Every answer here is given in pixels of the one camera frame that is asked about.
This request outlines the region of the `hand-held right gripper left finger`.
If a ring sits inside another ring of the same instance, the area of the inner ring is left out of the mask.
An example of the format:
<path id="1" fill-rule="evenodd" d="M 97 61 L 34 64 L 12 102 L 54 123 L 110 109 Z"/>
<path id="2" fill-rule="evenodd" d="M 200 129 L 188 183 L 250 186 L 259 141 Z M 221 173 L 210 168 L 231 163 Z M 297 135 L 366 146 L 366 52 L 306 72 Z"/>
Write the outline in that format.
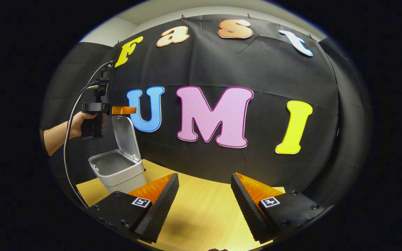
<path id="1" fill-rule="evenodd" d="M 178 174 L 171 173 L 129 193 L 112 192 L 88 211 L 128 238 L 156 243 L 179 186 Z"/>

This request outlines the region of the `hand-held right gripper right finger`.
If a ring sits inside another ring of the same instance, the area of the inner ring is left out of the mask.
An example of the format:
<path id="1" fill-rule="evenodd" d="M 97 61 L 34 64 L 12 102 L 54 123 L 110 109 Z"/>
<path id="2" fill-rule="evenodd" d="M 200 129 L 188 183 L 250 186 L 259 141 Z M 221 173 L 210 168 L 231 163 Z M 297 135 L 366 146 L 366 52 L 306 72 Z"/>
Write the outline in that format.
<path id="1" fill-rule="evenodd" d="M 239 173 L 231 175 L 231 189 L 254 240 L 261 244 L 294 236 L 327 212 L 298 190 L 281 192 Z"/>

